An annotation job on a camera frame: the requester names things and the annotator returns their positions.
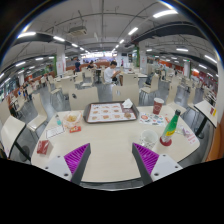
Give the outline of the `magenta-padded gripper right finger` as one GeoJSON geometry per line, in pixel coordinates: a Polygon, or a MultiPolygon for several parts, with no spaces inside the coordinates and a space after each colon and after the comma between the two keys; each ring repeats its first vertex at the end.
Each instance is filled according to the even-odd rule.
{"type": "Polygon", "coordinates": [[[132,144],[132,154],[136,160],[144,185],[182,169],[182,167],[167,154],[159,155],[137,143],[132,144]]]}

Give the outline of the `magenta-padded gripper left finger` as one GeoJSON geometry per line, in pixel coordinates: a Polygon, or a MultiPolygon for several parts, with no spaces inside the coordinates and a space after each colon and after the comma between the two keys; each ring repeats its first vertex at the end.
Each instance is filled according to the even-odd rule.
{"type": "Polygon", "coordinates": [[[90,154],[91,147],[90,144],[87,143],[74,149],[65,156],[56,156],[44,169],[56,176],[79,185],[90,154]]]}

